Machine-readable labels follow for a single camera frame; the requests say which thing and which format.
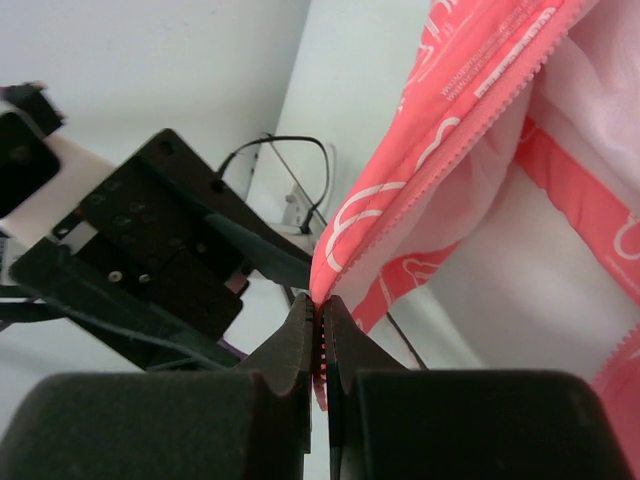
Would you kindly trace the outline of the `pink hooded jacket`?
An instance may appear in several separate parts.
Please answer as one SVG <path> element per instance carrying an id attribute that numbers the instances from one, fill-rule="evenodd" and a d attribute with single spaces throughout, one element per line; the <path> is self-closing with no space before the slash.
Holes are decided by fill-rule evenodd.
<path id="1" fill-rule="evenodd" d="M 436 1 L 391 126 L 316 249 L 371 330 L 438 301 L 445 365 L 549 368 L 639 406 L 639 5 Z"/>

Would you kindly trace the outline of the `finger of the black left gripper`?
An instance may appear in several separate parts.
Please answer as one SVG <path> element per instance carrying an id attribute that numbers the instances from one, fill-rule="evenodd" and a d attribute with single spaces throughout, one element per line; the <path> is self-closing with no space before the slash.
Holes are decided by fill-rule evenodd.
<path id="1" fill-rule="evenodd" d="M 11 278 L 63 316 L 174 350 L 209 370 L 231 369 L 237 355 L 164 309 L 109 282 L 67 246 L 36 243 L 9 269 Z"/>
<path id="2" fill-rule="evenodd" d="M 246 226 L 213 213 L 206 216 L 206 222 L 265 278 L 288 287 L 309 288 L 311 255 L 261 220 L 256 226 Z"/>

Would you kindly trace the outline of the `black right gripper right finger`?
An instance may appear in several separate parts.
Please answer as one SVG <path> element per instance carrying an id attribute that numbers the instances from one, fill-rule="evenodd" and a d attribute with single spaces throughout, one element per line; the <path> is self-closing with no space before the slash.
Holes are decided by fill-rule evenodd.
<path id="1" fill-rule="evenodd" d="M 322 308 L 334 479 L 629 479 L 595 392 L 548 370 L 411 370 Z"/>

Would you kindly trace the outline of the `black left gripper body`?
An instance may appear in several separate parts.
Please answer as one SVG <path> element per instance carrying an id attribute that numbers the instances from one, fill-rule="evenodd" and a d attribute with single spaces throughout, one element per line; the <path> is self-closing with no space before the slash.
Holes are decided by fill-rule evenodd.
<path id="1" fill-rule="evenodd" d="M 206 216 L 264 221 L 175 131 L 152 137 L 83 200 L 81 213 L 69 235 L 43 239 L 221 346 L 258 270 Z M 70 320 L 142 369 L 209 370 L 174 350 Z"/>

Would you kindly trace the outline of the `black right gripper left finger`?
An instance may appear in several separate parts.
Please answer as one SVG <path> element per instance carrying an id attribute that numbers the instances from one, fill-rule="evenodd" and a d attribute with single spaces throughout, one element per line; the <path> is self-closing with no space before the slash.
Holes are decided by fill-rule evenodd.
<path id="1" fill-rule="evenodd" d="M 314 308 L 229 370 L 40 382 L 1 441 L 5 479 L 299 479 L 311 450 Z"/>

